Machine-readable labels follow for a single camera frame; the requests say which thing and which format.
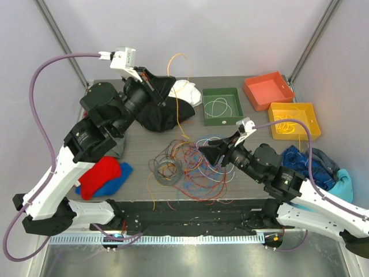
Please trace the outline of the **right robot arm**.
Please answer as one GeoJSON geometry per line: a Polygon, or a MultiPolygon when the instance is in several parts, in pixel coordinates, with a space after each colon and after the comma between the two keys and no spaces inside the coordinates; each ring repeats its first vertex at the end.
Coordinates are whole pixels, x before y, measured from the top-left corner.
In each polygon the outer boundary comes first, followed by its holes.
{"type": "Polygon", "coordinates": [[[351,253],[368,258],[368,210],[348,203],[313,184],[312,178],[282,165],[282,157],[262,143],[247,150],[244,136],[210,140],[199,147],[212,166],[234,165],[279,201],[276,208],[261,212],[261,223],[277,224],[313,231],[343,243],[351,253]]]}

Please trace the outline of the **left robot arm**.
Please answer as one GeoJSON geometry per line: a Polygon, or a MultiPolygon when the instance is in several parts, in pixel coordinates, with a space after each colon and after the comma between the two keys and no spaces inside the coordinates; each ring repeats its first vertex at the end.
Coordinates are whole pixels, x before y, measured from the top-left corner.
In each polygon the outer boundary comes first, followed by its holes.
{"type": "Polygon", "coordinates": [[[108,82],[90,87],[80,100],[87,116],[66,135],[55,164],[33,192],[16,194],[14,206],[26,213],[22,220],[28,234],[51,237],[70,227],[99,224],[117,230],[123,212],[114,200],[97,203],[69,200],[66,195],[78,179],[91,169],[150,103],[165,104],[176,82],[174,76],[155,76],[137,67],[138,79],[127,77],[122,92],[108,82]]]}

